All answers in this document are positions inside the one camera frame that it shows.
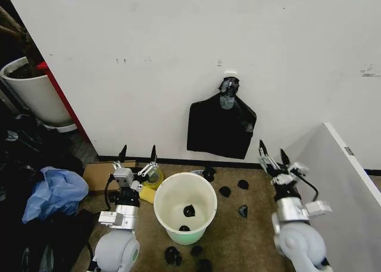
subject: robotic arm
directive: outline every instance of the robotic arm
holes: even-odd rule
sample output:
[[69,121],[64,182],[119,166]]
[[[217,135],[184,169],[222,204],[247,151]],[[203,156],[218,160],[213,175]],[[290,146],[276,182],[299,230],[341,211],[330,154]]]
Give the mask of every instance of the robotic arm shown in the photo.
[[[317,189],[304,179],[308,168],[298,163],[290,163],[281,149],[282,163],[269,157],[266,147],[260,141],[259,161],[271,177],[271,185],[276,194],[274,200],[277,212],[271,216],[274,227],[274,242],[277,250],[288,257],[296,272],[333,271],[326,259],[326,246],[322,236],[310,226],[309,220],[326,212],[331,212],[327,202],[317,201]],[[302,180],[311,186],[316,195],[312,202],[302,204],[295,185]]]
[[134,173],[131,168],[123,167],[126,149],[127,146],[120,152],[119,160],[113,163],[115,172],[110,175],[110,179],[120,186],[120,193],[115,197],[115,211],[102,211],[98,220],[112,228],[112,231],[99,240],[88,271],[128,272],[139,255],[140,244],[135,237],[140,207],[139,192],[142,190],[142,183],[156,172],[157,156],[154,145],[152,161]]

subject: blue plastic bag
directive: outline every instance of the blue plastic bag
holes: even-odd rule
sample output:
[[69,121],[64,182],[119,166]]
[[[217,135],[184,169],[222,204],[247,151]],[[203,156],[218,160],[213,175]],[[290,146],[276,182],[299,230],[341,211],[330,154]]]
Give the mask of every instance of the blue plastic bag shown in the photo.
[[89,192],[89,186],[77,173],[54,167],[41,169],[45,181],[37,183],[28,199],[23,223],[38,218],[46,219],[57,211],[75,214],[79,201]]

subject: carpet floor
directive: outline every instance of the carpet floor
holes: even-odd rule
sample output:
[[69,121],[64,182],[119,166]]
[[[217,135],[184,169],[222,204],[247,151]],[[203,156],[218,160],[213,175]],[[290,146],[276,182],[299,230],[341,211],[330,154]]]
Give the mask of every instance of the carpet floor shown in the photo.
[[[166,177],[179,172],[186,172],[201,167],[185,165],[160,165]],[[191,255],[190,246],[173,242],[157,221],[154,206],[140,200],[139,222],[136,238],[140,242],[140,254],[132,272],[143,271],[197,271],[199,259],[209,259],[213,271],[255,271],[288,272],[294,271],[289,260],[281,257],[273,243],[271,214],[276,206],[273,201],[274,191],[269,178],[261,170],[216,168],[217,173],[211,185],[216,191],[218,208],[216,217],[207,228],[203,237],[194,245],[200,245],[204,251],[200,257]],[[249,189],[237,187],[240,179],[249,183]],[[222,186],[230,187],[232,193],[223,197],[218,190]],[[238,214],[241,205],[248,206],[248,218]],[[102,195],[87,196],[81,208],[92,212],[105,209]],[[109,228],[97,224],[90,244],[95,246]],[[175,246],[183,261],[180,266],[167,265],[164,251]],[[86,271],[89,264],[89,252],[85,247],[73,268],[73,272]]]

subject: cardboard box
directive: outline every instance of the cardboard box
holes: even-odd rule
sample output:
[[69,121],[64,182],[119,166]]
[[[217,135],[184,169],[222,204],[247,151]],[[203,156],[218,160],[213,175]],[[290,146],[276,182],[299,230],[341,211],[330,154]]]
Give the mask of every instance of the cardboard box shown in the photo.
[[[136,167],[136,161],[126,161],[123,163],[125,167]],[[107,180],[115,172],[113,162],[98,162],[88,164],[83,173],[84,180],[89,185],[89,193],[98,194],[103,193]],[[119,185],[117,182],[111,182],[108,191],[117,190]]]

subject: white wall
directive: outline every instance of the white wall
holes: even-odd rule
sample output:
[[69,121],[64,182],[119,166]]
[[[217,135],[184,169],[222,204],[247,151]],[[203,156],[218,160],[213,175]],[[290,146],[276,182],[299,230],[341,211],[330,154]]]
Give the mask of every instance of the white wall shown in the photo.
[[258,116],[245,162],[330,120],[381,168],[381,0],[12,1],[100,155],[234,161],[186,134],[190,104],[236,70]]
[[[308,180],[328,201],[332,213],[312,219],[327,246],[333,271],[377,272],[381,265],[381,193],[331,124],[322,124],[299,156],[310,168]],[[299,182],[302,200],[313,190]]]

